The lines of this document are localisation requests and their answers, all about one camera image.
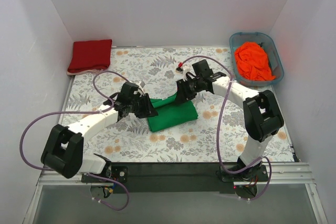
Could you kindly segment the green t-shirt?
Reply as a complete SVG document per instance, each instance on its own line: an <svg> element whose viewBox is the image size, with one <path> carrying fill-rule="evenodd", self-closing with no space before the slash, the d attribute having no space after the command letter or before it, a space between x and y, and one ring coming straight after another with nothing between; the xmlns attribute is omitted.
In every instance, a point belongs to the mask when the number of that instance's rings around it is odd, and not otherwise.
<svg viewBox="0 0 336 224"><path fill-rule="evenodd" d="M196 108L192 101L177 104L176 93L165 99L150 99L157 116L147 118L149 130L158 132L171 127L194 121L198 118Z"/></svg>

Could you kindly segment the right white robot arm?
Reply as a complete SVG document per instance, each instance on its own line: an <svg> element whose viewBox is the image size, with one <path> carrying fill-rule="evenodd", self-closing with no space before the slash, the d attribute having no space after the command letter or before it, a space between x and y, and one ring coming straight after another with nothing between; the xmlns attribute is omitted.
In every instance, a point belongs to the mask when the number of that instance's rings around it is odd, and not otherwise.
<svg viewBox="0 0 336 224"><path fill-rule="evenodd" d="M188 102L198 93L207 91L223 97L225 101L231 101L243 110L248 134L245 148L235 166L226 168L223 163L220 166L231 176L251 180L261 166L268 143L284 125L274 93L270 90L258 92L234 82L229 75L214 72L206 60L194 63L192 68L193 73L181 63L178 65L177 71L183 78L176 82L175 102L177 104Z"/></svg>

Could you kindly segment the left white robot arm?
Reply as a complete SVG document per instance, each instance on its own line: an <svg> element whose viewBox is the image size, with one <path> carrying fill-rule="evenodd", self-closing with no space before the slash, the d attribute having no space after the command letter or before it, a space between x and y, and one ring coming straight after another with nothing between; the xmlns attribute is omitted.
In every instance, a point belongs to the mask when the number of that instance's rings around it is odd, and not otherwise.
<svg viewBox="0 0 336 224"><path fill-rule="evenodd" d="M133 113L137 118L157 116L149 94L140 86L125 82L116 99L109 96L98 110L67 126L57 124L49 134L41 155L41 162L63 175L72 178L77 173L92 173L100 182L111 178L111 161L99 154L85 154L84 145L106 127Z"/></svg>

